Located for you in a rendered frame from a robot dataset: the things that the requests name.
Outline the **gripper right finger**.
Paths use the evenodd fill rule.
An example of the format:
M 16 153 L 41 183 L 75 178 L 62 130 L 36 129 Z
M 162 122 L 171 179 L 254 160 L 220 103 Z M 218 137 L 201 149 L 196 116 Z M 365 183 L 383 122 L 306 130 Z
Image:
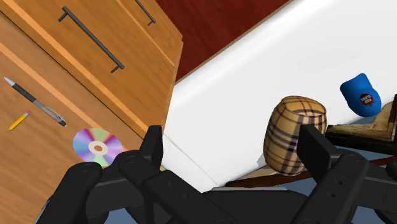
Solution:
M 397 160 L 374 165 L 336 148 L 313 125 L 301 125 L 296 152 L 317 185 L 291 224 L 351 224 L 359 206 L 397 224 Z

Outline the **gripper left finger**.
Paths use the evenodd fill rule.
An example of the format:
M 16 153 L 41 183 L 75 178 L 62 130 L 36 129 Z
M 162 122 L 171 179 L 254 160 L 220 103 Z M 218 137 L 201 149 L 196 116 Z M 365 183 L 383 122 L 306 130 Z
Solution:
M 152 125 L 138 150 L 124 151 L 103 169 L 96 162 L 68 168 L 35 224 L 104 224 L 126 209 L 137 224 L 239 224 L 171 171 L 161 171 L 162 128 Z

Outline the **iridescent compact disc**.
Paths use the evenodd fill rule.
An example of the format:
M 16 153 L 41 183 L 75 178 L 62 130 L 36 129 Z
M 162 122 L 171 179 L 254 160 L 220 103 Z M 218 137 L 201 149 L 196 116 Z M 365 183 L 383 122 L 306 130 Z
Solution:
M 97 162 L 102 167 L 111 165 L 123 152 L 123 146 L 115 135 L 97 128 L 79 131 L 73 138 L 73 149 L 85 162 Z

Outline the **tan plaid barrel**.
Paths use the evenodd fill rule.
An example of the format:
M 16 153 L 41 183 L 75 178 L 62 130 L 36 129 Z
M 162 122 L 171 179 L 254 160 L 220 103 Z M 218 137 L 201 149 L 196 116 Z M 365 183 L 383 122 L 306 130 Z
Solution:
M 265 162 L 271 169 L 286 176 L 303 171 L 296 147 L 300 126 L 307 124 L 326 132 L 326 108 L 320 102 L 295 95 L 281 99 L 271 114 L 263 142 Z

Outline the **blue rounded cap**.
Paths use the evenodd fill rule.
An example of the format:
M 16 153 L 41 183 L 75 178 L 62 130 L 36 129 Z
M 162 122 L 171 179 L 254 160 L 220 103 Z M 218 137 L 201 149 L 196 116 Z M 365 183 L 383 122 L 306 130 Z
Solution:
M 380 112 L 382 101 L 372 87 L 365 73 L 361 73 L 340 86 L 350 109 L 362 117 L 370 117 Z

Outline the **wooden chest of drawers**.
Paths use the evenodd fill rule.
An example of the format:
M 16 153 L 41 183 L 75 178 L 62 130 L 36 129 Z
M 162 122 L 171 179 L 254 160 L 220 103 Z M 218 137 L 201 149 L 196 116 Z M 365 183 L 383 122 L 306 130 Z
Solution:
M 80 162 L 77 132 L 100 128 L 133 150 L 164 125 L 182 46 L 155 0 L 0 0 L 0 224 L 34 221 Z

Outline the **black and silver pen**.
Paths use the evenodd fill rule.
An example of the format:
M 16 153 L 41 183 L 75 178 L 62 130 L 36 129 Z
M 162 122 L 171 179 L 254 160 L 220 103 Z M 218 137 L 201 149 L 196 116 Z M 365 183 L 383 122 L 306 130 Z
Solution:
M 32 102 L 34 105 L 36 105 L 39 109 L 41 109 L 48 116 L 53 118 L 61 126 L 63 126 L 63 127 L 67 126 L 66 121 L 56 111 L 41 104 L 34 96 L 32 96 L 30 93 L 28 93 L 26 90 L 24 90 L 19 84 L 15 83 L 13 80 L 11 80 L 7 77 L 4 77 L 4 80 L 9 84 L 9 86 L 14 88 L 19 94 L 24 96 L 27 100 Z

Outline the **short yellow pencil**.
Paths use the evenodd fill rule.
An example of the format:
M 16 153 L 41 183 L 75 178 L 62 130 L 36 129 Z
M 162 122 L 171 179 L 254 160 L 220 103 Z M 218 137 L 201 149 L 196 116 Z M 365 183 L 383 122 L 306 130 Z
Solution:
M 18 118 L 10 127 L 8 128 L 8 132 L 14 130 L 18 125 L 20 125 L 29 115 L 31 111 L 27 111 L 20 118 Z

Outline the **dark wooden frame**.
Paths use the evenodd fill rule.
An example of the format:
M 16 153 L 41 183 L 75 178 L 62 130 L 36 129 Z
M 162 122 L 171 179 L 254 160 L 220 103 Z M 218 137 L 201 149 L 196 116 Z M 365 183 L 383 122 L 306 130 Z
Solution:
M 372 123 L 329 125 L 325 137 L 336 146 L 397 156 L 397 94 Z

